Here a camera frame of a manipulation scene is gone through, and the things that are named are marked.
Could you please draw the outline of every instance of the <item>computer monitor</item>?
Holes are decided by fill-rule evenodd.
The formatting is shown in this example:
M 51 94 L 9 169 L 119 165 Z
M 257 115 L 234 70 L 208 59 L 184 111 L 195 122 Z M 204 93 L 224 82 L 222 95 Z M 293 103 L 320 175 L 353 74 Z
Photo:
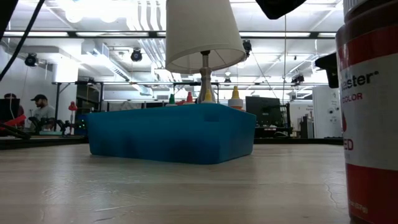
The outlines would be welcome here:
M 257 116 L 258 126 L 284 126 L 278 98 L 247 96 L 246 111 Z
M 19 102 L 20 99 L 0 99 L 0 122 L 3 123 L 18 117 Z

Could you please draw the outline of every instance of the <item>yellow bottle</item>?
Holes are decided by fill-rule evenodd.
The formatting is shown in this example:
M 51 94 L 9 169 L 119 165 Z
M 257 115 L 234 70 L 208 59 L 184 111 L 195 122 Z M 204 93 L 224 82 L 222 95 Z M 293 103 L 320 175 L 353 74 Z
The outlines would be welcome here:
M 228 100 L 228 106 L 238 110 L 243 110 L 243 100 L 239 99 L 239 91 L 237 86 L 234 86 L 232 98 Z
M 205 95 L 205 100 L 202 103 L 216 103 L 211 99 L 211 91 L 207 90 Z

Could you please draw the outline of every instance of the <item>table surface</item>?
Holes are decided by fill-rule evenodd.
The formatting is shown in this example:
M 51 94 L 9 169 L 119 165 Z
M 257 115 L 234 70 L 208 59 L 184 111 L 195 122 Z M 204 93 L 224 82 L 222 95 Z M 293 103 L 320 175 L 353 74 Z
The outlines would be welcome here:
M 343 148 L 255 145 L 211 166 L 0 151 L 0 223 L 349 223 Z

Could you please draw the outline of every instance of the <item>man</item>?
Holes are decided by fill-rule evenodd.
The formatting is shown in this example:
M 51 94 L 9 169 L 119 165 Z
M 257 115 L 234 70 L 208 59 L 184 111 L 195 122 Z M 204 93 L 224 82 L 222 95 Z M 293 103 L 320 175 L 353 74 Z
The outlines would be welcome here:
M 49 105 L 47 97 L 43 94 L 35 96 L 31 99 L 35 102 L 37 109 L 34 111 L 33 116 L 41 121 L 42 118 L 50 120 L 50 124 L 44 126 L 45 129 L 52 129 L 54 126 L 55 109 Z
M 4 95 L 4 99 L 12 101 L 12 100 L 16 100 L 17 96 L 15 94 L 13 94 L 13 93 L 7 93 L 7 94 Z M 16 118 L 19 117 L 19 116 L 24 115 L 24 113 L 25 113 L 24 108 L 21 105 L 19 105 L 18 115 L 16 116 Z M 21 121 L 19 124 L 17 124 L 17 127 L 19 129 L 24 129 L 25 121 Z

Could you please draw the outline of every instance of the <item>white lampshade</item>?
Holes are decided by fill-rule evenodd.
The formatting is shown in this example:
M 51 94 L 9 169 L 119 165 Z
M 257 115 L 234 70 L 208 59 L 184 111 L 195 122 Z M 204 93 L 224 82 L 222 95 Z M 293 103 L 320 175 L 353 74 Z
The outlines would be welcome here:
M 246 57 L 229 0 L 168 0 L 166 69 L 199 73 L 206 50 L 212 70 Z

